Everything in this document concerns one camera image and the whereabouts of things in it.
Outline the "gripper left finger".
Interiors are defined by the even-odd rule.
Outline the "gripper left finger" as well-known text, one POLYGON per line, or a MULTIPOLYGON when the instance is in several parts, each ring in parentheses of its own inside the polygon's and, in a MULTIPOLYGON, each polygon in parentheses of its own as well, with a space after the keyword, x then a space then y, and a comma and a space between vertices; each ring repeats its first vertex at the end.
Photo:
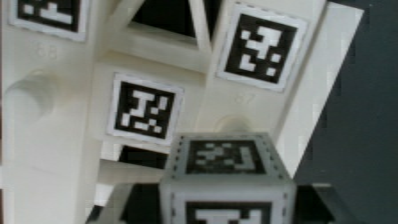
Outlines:
POLYGON ((86 224, 161 224, 159 184, 120 184, 106 206, 95 207, 86 224))

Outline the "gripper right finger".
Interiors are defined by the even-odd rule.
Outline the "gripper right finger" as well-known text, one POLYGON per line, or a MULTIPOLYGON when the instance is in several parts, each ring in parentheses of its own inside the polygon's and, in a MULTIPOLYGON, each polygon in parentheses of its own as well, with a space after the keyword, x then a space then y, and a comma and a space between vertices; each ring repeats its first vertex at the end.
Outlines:
POLYGON ((294 224, 363 224, 331 184, 299 186, 294 224))

